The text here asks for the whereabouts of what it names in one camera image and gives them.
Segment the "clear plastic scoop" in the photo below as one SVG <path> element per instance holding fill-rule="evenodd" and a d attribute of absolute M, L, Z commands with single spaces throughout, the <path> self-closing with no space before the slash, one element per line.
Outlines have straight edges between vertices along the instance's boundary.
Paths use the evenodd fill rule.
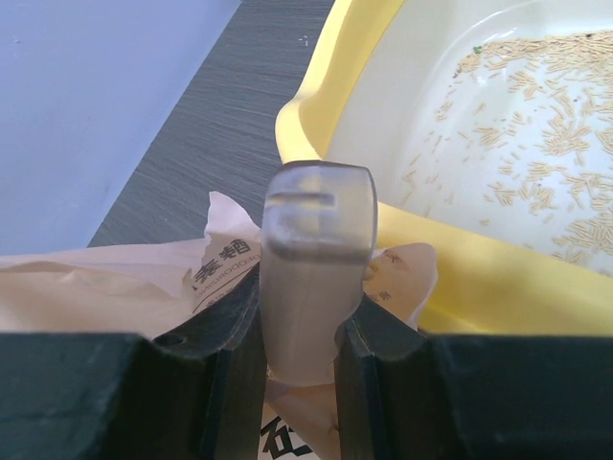
<path fill-rule="evenodd" d="M 274 380 L 332 382 L 336 331 L 361 302 L 376 233 L 367 168 L 294 161 L 271 179 L 261 222 L 260 308 Z"/>

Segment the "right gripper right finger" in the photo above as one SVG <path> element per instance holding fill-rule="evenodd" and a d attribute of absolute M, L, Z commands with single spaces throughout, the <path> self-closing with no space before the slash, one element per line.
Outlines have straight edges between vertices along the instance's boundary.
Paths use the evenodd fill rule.
<path fill-rule="evenodd" d="M 370 299 L 337 330 L 345 459 L 608 459 L 608 337 L 430 334 Z"/>

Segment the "pink cat litter bag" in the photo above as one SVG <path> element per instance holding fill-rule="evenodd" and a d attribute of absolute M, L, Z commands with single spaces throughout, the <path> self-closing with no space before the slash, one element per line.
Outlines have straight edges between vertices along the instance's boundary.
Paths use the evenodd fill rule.
<path fill-rule="evenodd" d="M 202 239 L 95 247 L 1 260 L 3 334 L 119 333 L 154 339 L 225 297 L 253 268 L 261 231 L 213 194 Z M 274 451 L 278 415 L 320 459 L 341 455 L 335 380 L 305 387 L 265 377 L 258 455 Z"/>

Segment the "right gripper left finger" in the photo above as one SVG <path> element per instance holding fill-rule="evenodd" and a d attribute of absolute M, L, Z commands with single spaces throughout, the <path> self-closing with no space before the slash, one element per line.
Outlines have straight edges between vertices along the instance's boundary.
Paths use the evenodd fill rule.
<path fill-rule="evenodd" d="M 266 358 L 259 275 L 152 340 L 5 333 L 5 459 L 254 459 Z"/>

